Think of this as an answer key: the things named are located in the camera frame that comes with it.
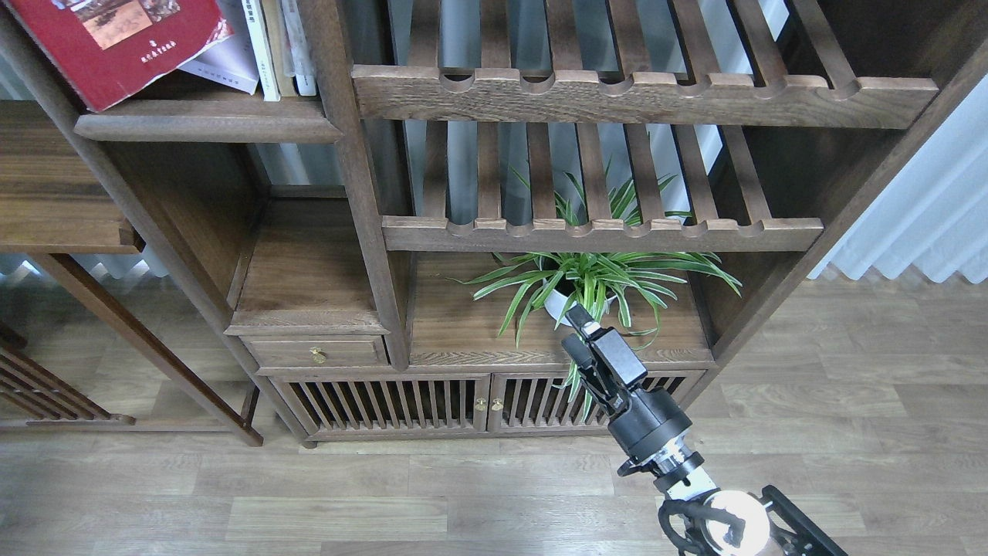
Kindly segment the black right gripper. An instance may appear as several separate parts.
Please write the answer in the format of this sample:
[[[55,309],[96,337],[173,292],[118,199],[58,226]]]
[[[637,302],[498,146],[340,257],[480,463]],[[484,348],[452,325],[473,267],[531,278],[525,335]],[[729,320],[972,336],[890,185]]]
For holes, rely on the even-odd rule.
[[[576,332],[562,341],[563,348],[584,387],[611,416],[608,432],[633,463],[649,461],[687,432],[692,420],[667,391],[639,388],[647,371],[620,332],[601,327],[579,304],[565,313],[565,320]]]

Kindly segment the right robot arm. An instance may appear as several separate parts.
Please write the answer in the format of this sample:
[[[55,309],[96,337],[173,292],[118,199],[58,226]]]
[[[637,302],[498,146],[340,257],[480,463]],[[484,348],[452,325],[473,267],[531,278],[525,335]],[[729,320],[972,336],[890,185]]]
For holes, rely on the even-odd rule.
[[[627,461],[618,475],[650,473],[665,496],[664,535],[680,554],[756,555],[776,542],[784,555],[841,555],[843,549],[775,486],[761,497],[723,490],[685,443],[691,419],[667,393],[646,390],[646,370],[627,341],[580,305],[566,314],[575,334],[563,341],[584,388],[606,412],[608,432]]]

